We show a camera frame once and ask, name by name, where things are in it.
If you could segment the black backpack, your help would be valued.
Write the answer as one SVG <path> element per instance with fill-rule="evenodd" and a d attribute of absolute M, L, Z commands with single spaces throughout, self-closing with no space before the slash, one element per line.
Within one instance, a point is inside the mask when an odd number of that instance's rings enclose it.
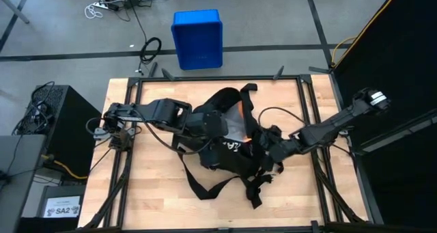
<path fill-rule="evenodd" d="M 267 171 L 272 170 L 274 163 L 259 144 L 261 126 L 252 114 L 251 91 L 257 91 L 257 84 L 248 83 L 241 90 L 232 87 L 223 88 L 194 111 L 218 110 L 224 116 L 233 105 L 242 101 L 246 133 L 251 140 L 242 143 L 221 137 L 201 151 L 199 158 L 201 166 L 206 169 L 225 170 L 241 179 L 246 187 L 246 198 L 252 203 L 253 208 L 257 208 L 262 205 L 259 196 L 260 187 L 265 182 L 272 182 L 273 175 L 267 174 Z M 194 145 L 182 143 L 173 137 L 171 146 L 185 154 L 186 150 L 192 150 Z"/>

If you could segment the grey desk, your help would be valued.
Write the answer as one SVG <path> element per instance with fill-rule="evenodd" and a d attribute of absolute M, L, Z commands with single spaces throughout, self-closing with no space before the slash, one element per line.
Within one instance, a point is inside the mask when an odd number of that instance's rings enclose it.
<path fill-rule="evenodd" d="M 0 136 L 0 233 L 14 233 L 18 227 L 40 156 L 45 135 Z"/>

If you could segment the black metal table frame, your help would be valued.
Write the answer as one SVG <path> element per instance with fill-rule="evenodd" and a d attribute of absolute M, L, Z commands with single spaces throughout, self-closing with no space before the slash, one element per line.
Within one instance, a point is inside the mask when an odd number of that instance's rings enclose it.
<path fill-rule="evenodd" d="M 113 79 L 105 105 L 171 98 L 198 107 L 223 88 L 241 90 L 248 83 L 257 84 L 250 92 L 253 117 L 261 127 L 278 126 L 284 139 L 341 111 L 327 74 Z M 241 179 L 201 166 L 193 150 L 182 154 L 171 146 L 173 133 L 127 125 L 132 143 L 89 175 L 73 233 L 366 233 L 371 228 L 353 153 L 339 135 L 329 147 L 273 161 L 267 171 L 272 182 L 260 187 L 262 205 L 253 208 Z"/>

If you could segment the grey metal leg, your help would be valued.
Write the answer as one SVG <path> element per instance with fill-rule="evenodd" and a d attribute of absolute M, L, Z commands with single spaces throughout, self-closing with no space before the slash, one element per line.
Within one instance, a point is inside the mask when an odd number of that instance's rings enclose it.
<path fill-rule="evenodd" d="M 10 0 L 0 0 L 2 1 L 19 19 L 22 20 L 25 24 L 29 24 L 29 19 L 10 1 Z"/>

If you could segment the black metal beam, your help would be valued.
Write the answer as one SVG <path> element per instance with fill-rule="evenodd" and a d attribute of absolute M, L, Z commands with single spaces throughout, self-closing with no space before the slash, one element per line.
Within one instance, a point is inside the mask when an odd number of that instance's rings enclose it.
<path fill-rule="evenodd" d="M 432 110 L 428 113 L 424 113 L 417 118 L 400 124 L 395 128 L 392 128 L 390 131 L 387 131 L 369 141 L 366 141 L 363 144 L 354 143 L 349 137 L 348 147 L 352 152 L 364 155 L 373 152 L 378 148 L 382 148 L 383 146 L 386 146 L 390 143 L 393 143 L 394 141 L 418 133 L 420 130 L 433 124 L 437 124 L 437 109 Z"/>

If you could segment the black backdrop panel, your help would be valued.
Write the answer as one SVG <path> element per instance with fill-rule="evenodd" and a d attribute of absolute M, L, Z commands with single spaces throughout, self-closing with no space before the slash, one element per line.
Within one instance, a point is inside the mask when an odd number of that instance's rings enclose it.
<path fill-rule="evenodd" d="M 341 106 L 370 87 L 391 101 L 358 119 L 363 144 L 437 109 L 437 0 L 386 0 L 333 69 Z M 374 223 L 437 233 L 437 124 L 360 155 L 354 153 Z"/>

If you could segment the white SA2 label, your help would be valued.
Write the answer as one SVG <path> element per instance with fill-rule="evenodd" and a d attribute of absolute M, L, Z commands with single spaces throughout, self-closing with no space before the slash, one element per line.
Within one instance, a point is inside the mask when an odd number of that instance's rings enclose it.
<path fill-rule="evenodd" d="M 81 209 L 80 197 L 52 197 L 48 198 L 43 211 L 44 218 L 75 218 Z"/>

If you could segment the white power strip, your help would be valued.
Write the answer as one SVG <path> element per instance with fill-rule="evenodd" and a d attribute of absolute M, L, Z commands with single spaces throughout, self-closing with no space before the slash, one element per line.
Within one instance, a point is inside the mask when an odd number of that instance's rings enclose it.
<path fill-rule="evenodd" d="M 92 4 L 95 8 L 101 8 L 104 10 L 110 10 L 110 11 L 118 11 L 119 6 L 112 4 L 112 3 L 102 3 L 102 2 L 95 2 Z"/>

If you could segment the blue plastic bin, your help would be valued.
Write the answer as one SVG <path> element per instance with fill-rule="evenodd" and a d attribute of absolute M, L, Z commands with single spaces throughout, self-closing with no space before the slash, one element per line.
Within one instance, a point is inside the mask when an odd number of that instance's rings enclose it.
<path fill-rule="evenodd" d="M 171 32 L 182 70 L 223 65 L 223 23 L 218 10 L 175 12 Z"/>

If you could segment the black case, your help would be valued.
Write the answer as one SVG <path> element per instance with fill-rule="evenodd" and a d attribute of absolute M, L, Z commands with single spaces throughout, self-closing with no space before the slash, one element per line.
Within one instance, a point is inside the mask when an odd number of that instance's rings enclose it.
<path fill-rule="evenodd" d="M 43 211 L 48 198 L 69 196 L 79 196 L 82 209 L 84 194 L 85 185 L 45 187 L 37 213 L 39 223 L 39 229 L 37 230 L 37 233 L 57 233 L 75 230 L 79 223 L 79 216 L 75 218 L 44 218 Z"/>

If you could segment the mesh zip pouch orange trim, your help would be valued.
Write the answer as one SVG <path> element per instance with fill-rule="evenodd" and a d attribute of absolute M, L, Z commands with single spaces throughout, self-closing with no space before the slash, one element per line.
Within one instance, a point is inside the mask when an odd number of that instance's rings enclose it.
<path fill-rule="evenodd" d="M 246 127 L 244 123 L 244 116 L 242 111 L 242 101 L 233 105 L 225 114 L 225 121 L 228 127 L 228 134 L 225 136 L 227 139 L 239 141 L 242 143 L 249 142 L 251 140 L 246 133 Z"/>

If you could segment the black computer tower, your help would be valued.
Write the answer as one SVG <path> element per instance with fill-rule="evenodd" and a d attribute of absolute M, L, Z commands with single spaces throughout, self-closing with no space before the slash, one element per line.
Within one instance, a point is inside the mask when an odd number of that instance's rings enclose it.
<path fill-rule="evenodd" d="M 85 177 L 91 167 L 94 138 L 85 124 L 101 112 L 69 85 L 37 86 L 31 93 L 18 134 L 46 136 L 42 153 L 49 157 L 44 168 Z"/>

